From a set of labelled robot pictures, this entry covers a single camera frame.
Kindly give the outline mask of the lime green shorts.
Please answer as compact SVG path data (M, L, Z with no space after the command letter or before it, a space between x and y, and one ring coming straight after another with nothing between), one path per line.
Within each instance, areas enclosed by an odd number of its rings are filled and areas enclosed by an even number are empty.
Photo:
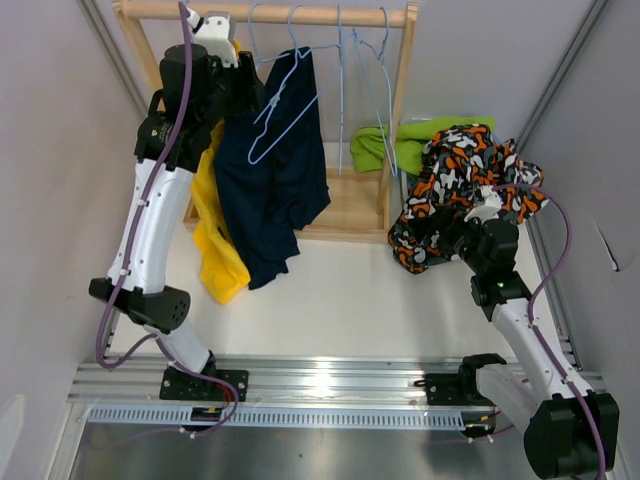
M397 167L412 175L422 169L422 153L425 145L439 132L454 125L486 124L496 126L493 117L439 116L427 121L400 124L395 130L395 143L391 146L387 127L363 127L356 131L350 153L354 168L358 173L381 170L388 153L396 161Z

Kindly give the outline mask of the camouflage patterned shorts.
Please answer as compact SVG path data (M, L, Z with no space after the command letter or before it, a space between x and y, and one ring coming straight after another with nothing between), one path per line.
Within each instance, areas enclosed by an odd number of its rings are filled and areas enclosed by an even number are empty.
M417 180L387 235L394 260L411 274L451 258L439 246L444 228L438 221L447 207L464 217L494 197L497 211L489 217L518 226L548 203L540 191L543 169L524 161L513 140L497 140L488 124L438 131L421 160Z

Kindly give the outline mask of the blue hanger of camouflage shorts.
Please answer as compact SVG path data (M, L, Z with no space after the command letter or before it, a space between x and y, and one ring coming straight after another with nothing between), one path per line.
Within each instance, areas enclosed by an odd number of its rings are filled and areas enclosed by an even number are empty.
M286 89L287 82L291 78L291 76L296 72L300 61L307 56L309 56L313 51L319 50L328 50L328 49L336 49L339 55L339 73L343 75L344 69L344 60L343 60L343 41L341 39L338 40L337 44L329 44L322 46L309 47L308 50L303 53L299 46L299 42L293 27L293 16L299 8L302 8L303 4L295 4L290 8L289 13L287 15L286 27L289 37L293 44L293 53L292 56L294 58L294 64L290 68L289 72L284 76L282 81L279 84L276 92L268 99L266 106L262 109L262 111L258 114L257 118L254 120L254 124L257 124L259 120L263 120L263 130L259 135L256 136L253 143L251 144L248 154L247 154L247 162L251 166L255 166L259 164L266 155L285 137L285 135L291 130L291 128L302 118L302 116L309 110L311 105L314 102L317 102L320 93L317 93L316 96L301 110L301 112L292 120L292 122L282 131L282 133L268 146L266 147L257 157L253 157L256 148L259 145L259 142L266 136L269 130L270 121L276 111L278 103L281 101L283 93Z

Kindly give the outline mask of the blue hanger of green shorts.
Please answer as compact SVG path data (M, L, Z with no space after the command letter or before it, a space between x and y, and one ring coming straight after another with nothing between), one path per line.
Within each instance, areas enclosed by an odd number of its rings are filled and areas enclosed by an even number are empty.
M329 165L341 177L345 168L345 124L346 124L346 33L343 7L336 5L336 37L332 43L313 46L317 56L316 73L320 84L316 96L319 107L322 139L328 142Z

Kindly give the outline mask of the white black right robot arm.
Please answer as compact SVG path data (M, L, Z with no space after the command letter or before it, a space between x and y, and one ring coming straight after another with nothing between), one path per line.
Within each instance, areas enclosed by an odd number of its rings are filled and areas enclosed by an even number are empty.
M524 373L515 375L497 354L467 356L458 374L463 397L489 400L506 415L539 478L589 473L605 478L615 464L618 404L570 364L557 337L538 318L534 296L516 270L517 226L447 206L435 214L429 230L445 257L457 256L471 269L475 304Z

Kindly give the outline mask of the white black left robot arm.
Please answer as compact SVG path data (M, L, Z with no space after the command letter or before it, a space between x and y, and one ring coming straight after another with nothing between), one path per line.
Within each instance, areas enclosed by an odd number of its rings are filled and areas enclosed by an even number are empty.
M167 285L174 228L211 132L228 116L252 113L264 98L253 55L233 62L199 44L170 47L159 63L161 86L137 131L135 183L123 236L107 274L88 292L158 341L175 367L205 373L213 354L188 320L188 292Z

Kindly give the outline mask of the navy blue shorts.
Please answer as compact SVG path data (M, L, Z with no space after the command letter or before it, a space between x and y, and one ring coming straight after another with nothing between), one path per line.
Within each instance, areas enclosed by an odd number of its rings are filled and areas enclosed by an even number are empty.
M294 64L289 56L274 62L265 86L268 99ZM253 154L268 147L316 96L312 53L300 61ZM330 204L319 108L314 102L285 137L257 165L247 154L263 120L259 113L229 116L215 157L214 172L231 240L250 273L249 289L259 289L288 271L298 255L296 233Z

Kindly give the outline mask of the yellow shorts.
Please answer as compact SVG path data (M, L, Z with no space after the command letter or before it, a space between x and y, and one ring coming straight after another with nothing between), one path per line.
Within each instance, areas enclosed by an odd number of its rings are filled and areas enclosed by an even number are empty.
M198 213L192 238L201 257L199 278L208 293L222 305L247 287L251 279L231 240L214 172L224 132L225 121L220 120L210 132L210 145L202 152L191 184L191 200Z

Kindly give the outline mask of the blue hanger of navy shorts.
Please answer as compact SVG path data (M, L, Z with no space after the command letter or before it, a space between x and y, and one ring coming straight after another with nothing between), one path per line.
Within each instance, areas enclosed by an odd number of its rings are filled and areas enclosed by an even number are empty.
M269 57L269 58L263 57L261 55L260 47L258 45L258 38L255 32L254 21L253 21L254 11L259 6L261 6L260 2L253 3L249 7L248 16L247 16L247 28L248 28L248 32L251 39L251 45L254 52L254 59L256 61L256 66L255 66L256 71L259 71L263 65L266 65L271 62L275 62L279 59L286 58L287 56L289 56L289 53L286 53L286 52L283 52L279 55Z

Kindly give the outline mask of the wooden clothes rack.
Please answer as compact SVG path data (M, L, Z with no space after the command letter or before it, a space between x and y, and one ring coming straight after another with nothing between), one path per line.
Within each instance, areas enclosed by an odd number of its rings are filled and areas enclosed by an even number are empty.
M141 22L143 20L175 20L178 6L167 1L113 1L116 19L134 58L141 66L152 90L160 87L158 62ZM228 13L238 23L345 27L392 28L402 31L395 85L391 96L389 139L396 140L405 94L409 66L417 26L419 7L409 2L402 10L388 12L378 8L346 8L328 6L215 4L195 2L192 9L199 14ZM391 167L358 173L353 167L328 167L331 204L311 226L297 233L300 239L384 243L391 223Z

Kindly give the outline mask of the aluminium mounting rail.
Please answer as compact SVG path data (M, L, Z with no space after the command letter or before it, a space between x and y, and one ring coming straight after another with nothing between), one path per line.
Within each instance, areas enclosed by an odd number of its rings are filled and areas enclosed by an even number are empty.
M348 358L220 355L220 369L246 370L244 406L328 409L407 410L426 405L413 383L427 373L454 374L459 358ZM136 357L109 371L81 364L70 403L158 404L167 363L160 357Z

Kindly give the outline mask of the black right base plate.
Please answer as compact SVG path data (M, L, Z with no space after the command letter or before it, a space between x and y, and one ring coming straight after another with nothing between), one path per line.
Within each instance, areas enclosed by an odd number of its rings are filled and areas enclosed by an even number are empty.
M430 406L483 406L492 402L483 397L474 380L463 374L430 373L415 380L413 386L424 391Z

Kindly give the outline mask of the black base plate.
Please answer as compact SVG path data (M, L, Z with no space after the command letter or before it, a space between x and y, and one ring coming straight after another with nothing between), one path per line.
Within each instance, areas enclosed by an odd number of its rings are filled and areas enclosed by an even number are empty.
M240 402L246 400L249 386L248 371L218 370L216 374L236 389ZM171 401L231 402L233 395L226 386L168 367L163 373L159 398Z
M492 402L483 397L474 380L463 374L430 373L415 380L413 386L424 391L430 406L483 406Z

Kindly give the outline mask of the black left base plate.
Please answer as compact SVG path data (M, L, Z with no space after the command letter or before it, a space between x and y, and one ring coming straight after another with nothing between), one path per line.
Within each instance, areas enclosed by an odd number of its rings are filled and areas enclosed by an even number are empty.
M236 389L240 402L246 400L249 386L248 371L218 370L216 374ZM159 398L171 401L231 402L233 395L226 386L168 367L163 373Z

